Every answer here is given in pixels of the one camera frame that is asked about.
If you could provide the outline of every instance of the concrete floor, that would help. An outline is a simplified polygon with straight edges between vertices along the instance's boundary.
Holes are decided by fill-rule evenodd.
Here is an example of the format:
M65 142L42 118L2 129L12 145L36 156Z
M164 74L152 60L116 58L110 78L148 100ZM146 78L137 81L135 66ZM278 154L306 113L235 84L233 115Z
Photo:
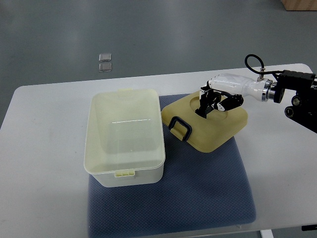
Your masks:
M316 11L285 11L280 0L1 0L0 124L22 85L238 68L251 53L317 72L316 26ZM112 53L111 72L98 72L100 53Z

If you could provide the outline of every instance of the blue mat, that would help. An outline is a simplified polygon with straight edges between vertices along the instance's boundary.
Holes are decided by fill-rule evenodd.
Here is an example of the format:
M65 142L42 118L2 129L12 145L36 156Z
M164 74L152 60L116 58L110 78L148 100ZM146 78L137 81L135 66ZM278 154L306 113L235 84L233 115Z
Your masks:
M161 109L184 97L160 97ZM126 238L251 223L256 211L232 137L201 153L163 125L166 159L153 184L106 188L89 177L91 238Z

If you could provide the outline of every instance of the black handle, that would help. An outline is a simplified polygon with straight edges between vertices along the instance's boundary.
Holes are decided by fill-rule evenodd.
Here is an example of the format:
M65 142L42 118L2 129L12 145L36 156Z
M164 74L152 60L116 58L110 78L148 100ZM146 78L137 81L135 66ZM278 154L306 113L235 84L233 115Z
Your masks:
M171 120L170 123L168 125L168 129L172 130L172 128L175 126L176 122L179 122L183 127L185 127L187 129L186 134L183 137L182 141L187 141L190 134L192 133L192 127L186 122L184 121L182 118L178 117L178 116L174 116Z

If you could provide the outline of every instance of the storage box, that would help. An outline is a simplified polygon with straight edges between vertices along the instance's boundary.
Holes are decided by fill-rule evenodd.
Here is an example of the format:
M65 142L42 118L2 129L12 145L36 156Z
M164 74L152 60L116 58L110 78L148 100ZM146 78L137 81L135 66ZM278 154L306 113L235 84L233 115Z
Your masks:
M85 170L106 187L154 183L165 161L159 96L153 89L100 93L88 118Z
M316 11L317 0L282 0L287 11Z

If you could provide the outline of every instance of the yellow plastic case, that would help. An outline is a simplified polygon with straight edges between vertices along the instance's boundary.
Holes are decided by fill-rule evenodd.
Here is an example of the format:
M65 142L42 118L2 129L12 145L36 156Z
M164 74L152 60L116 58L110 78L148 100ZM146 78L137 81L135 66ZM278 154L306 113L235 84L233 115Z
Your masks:
M248 114L241 107L227 112L213 110L205 119L195 113L199 106L197 91L166 106L161 115L172 134L201 152L215 150L247 124Z

